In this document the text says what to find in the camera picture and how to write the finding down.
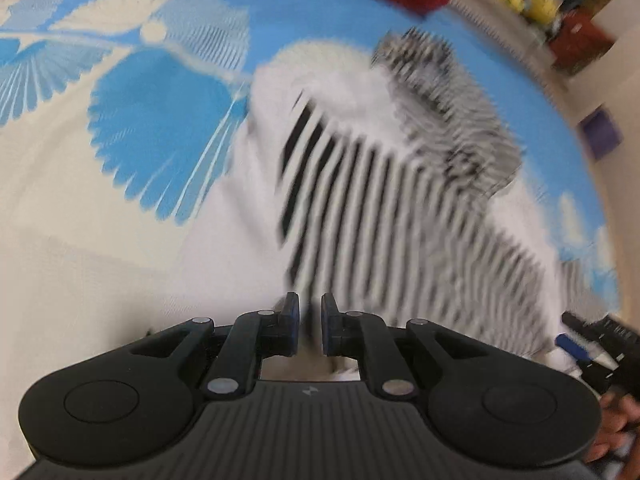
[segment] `bed sheet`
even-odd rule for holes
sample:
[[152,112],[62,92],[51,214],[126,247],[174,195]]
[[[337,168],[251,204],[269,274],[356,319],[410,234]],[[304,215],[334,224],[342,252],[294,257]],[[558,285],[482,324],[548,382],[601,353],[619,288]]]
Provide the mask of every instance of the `bed sheet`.
[[44,373],[144,333],[257,65],[368,63],[389,30],[449,40],[525,147],[553,243],[617,309],[604,215],[570,129],[526,72],[444,9],[381,0],[0,0],[0,471]]

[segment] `bed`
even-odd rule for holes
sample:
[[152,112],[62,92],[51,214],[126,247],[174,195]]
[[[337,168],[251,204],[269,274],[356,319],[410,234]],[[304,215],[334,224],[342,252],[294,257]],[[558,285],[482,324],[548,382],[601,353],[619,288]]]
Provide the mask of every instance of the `bed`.
[[[145,333],[200,204],[233,164],[255,68],[276,56],[367,62],[387,31],[414,25],[450,41],[492,98],[524,147],[523,192],[549,245],[617,309],[605,219],[574,134],[529,73],[452,10],[420,19],[382,0],[0,0],[3,478],[30,460],[15,417],[25,389]],[[527,238],[518,200],[494,215]]]

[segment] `human hand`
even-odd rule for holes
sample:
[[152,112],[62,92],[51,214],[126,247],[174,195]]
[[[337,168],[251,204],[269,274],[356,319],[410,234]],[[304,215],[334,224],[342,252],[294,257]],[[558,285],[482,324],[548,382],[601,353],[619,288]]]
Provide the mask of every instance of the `human hand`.
[[[629,423],[640,422],[640,403],[632,396],[623,397],[614,402],[614,394],[608,393],[600,398],[602,407],[602,424],[596,440],[585,457],[585,462],[592,462],[605,456],[609,451],[623,447],[629,439],[622,429]],[[616,480],[638,480],[640,478],[640,438],[636,438],[629,451],[627,462]]]

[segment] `silver screw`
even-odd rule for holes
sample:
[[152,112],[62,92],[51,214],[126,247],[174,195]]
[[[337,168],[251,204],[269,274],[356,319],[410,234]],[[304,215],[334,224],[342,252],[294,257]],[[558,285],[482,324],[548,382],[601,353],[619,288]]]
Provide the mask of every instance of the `silver screw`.
[[402,397],[409,395],[414,390],[414,386],[403,379],[390,379],[382,384],[382,389],[389,395]]
[[218,377],[207,383],[207,390],[215,394],[232,394],[238,389],[238,381],[229,377]]

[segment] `purple object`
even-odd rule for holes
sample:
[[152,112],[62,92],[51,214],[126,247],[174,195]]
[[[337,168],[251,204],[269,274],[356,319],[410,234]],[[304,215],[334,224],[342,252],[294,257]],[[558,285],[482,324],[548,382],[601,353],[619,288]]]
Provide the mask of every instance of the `purple object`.
[[618,127],[603,107],[584,118],[580,127],[595,160],[600,160],[622,142]]

